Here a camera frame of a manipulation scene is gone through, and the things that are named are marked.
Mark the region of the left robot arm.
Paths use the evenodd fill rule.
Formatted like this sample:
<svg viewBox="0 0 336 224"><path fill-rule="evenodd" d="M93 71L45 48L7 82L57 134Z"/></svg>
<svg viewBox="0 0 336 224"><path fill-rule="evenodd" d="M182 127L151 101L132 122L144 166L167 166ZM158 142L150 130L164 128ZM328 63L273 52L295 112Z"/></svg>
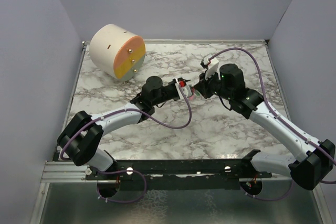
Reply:
<svg viewBox="0 0 336 224"><path fill-rule="evenodd" d="M104 179L110 179L116 172L116 160L99 148L101 139L122 127L139 124L147 119L164 127L163 123L153 117L155 107L167 101L186 100L192 94L183 78L173 79L163 85L158 76L146 80L142 91L126 105L105 113L76 113L57 139L61 147L59 158L72 161L76 166L88 165L98 170Z"/></svg>

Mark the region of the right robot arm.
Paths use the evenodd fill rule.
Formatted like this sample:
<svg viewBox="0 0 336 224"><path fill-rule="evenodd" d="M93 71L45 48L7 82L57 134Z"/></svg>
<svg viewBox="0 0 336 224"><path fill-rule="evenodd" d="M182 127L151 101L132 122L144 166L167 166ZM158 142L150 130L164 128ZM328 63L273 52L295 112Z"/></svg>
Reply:
<svg viewBox="0 0 336 224"><path fill-rule="evenodd" d="M241 164L246 177L270 172L291 177L300 187L313 190L333 169L335 145L307 134L275 111L261 93L246 87L243 72L235 64L210 63L194 88L206 99L216 95L227 100L231 110L260 125L291 153L281 156L258 151Z"/></svg>

